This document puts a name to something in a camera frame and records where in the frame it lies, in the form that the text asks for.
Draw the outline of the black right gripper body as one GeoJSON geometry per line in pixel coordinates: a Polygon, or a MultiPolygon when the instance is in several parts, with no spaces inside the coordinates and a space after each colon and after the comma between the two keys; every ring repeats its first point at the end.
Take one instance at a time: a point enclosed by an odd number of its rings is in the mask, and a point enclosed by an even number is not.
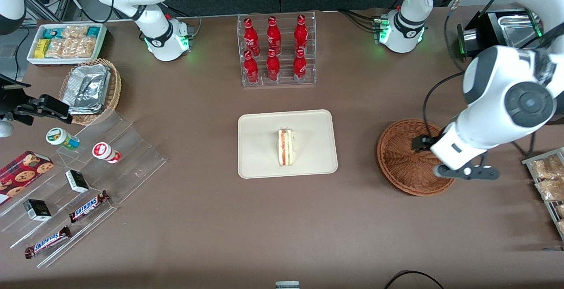
{"type": "Polygon", "coordinates": [[[4,74],[0,75],[0,118],[9,121],[20,122],[25,125],[32,125],[34,118],[28,114],[18,114],[16,111],[19,106],[28,104],[30,96],[24,92],[30,84],[18,82],[8,78],[4,74]]]}

